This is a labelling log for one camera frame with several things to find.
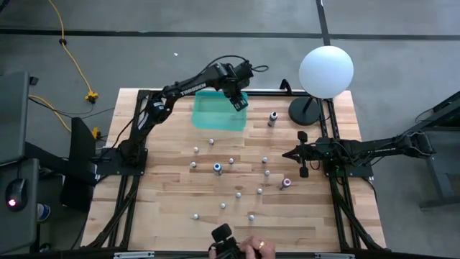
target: computer mouse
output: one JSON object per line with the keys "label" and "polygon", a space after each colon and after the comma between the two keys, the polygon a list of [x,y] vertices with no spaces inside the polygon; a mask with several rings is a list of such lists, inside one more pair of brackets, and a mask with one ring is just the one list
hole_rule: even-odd
{"label": "computer mouse", "polygon": [[20,212],[27,205],[27,179],[14,179],[6,187],[6,207],[12,212]]}

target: cable plug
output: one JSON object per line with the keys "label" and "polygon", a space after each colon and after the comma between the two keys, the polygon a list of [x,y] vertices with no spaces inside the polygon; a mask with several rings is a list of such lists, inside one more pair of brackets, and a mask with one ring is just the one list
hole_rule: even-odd
{"label": "cable plug", "polygon": [[99,97],[98,93],[95,93],[93,91],[89,91],[88,95],[85,96],[85,100],[89,101],[92,104],[96,103],[96,99]]}

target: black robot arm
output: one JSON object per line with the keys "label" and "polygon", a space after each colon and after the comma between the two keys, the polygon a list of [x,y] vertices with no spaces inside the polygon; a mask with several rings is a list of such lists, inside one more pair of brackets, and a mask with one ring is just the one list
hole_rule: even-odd
{"label": "black robot arm", "polygon": [[229,63],[214,63],[197,76],[165,86],[161,92],[149,97],[141,112],[135,115],[139,116],[139,124],[134,132],[118,146],[125,164],[136,165],[139,162],[140,144],[155,125],[162,124],[171,115],[175,102],[181,97],[212,87],[216,91],[222,90],[238,112],[247,107],[241,90],[249,85],[249,79],[254,76],[252,71],[252,65],[247,60],[237,67]]}
{"label": "black robot arm", "polygon": [[302,163],[300,176],[304,178],[308,177],[306,161],[327,160],[337,165],[359,167],[367,164],[373,158],[388,155],[428,158],[435,153],[430,140],[423,132],[407,132],[388,139],[366,142],[320,137],[311,144],[306,144],[307,134],[305,132],[298,132],[298,139],[300,145],[282,156]]}

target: teal plastic bin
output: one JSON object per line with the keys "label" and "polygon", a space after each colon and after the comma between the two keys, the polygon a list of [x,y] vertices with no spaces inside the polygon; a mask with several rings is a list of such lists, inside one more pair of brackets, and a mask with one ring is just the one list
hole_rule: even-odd
{"label": "teal plastic bin", "polygon": [[195,94],[192,124],[199,129],[242,131],[247,108],[237,112],[222,92],[199,91]]}

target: concrete floor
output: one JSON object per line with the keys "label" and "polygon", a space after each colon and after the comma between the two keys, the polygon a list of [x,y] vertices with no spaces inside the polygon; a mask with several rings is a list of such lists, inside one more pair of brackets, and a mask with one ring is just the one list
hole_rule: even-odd
{"label": "concrete floor", "polygon": [[[314,0],[54,0],[68,29],[179,32],[319,33]],[[331,33],[460,34],[457,0],[323,0]],[[0,26],[59,28],[47,1],[16,0],[0,14]],[[30,89],[57,109],[84,112],[86,86],[58,44],[58,36],[0,36],[0,72],[29,71]],[[95,111],[115,105],[121,87],[163,87],[195,75],[225,54],[243,55],[270,71],[252,88],[277,88],[283,78],[298,83],[298,66],[315,39],[66,37],[90,84],[100,95]],[[460,90],[459,42],[333,40],[354,61],[350,90],[363,140],[391,137],[413,125],[422,111]],[[70,135],[54,114],[29,105],[27,140],[67,156]],[[86,120],[106,134],[111,112]],[[388,248],[407,253],[458,257],[460,207],[421,212],[435,198],[422,160],[385,158],[374,166],[379,212]],[[58,249],[73,243],[84,215],[64,209],[47,235]]]}

